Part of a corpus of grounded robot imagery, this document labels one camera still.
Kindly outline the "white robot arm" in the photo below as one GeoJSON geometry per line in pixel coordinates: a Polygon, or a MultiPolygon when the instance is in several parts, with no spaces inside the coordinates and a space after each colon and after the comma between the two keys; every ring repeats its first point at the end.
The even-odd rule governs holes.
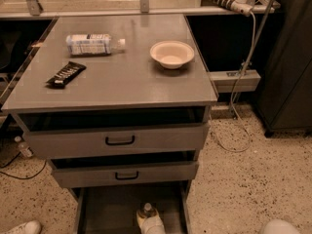
{"type": "MultiPolygon", "coordinates": [[[[141,234],[167,234],[165,225],[157,210],[145,212],[136,211],[136,220],[141,234]]],[[[273,219],[267,222],[259,231],[259,234],[300,234],[299,231],[290,223],[273,219]]]]}

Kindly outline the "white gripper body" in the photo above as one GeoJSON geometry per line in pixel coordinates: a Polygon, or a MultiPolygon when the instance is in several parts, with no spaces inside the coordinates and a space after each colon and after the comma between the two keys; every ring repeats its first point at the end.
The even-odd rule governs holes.
{"type": "Polygon", "coordinates": [[[147,218],[141,226],[141,234],[166,234],[162,219],[157,215],[147,218]]]}

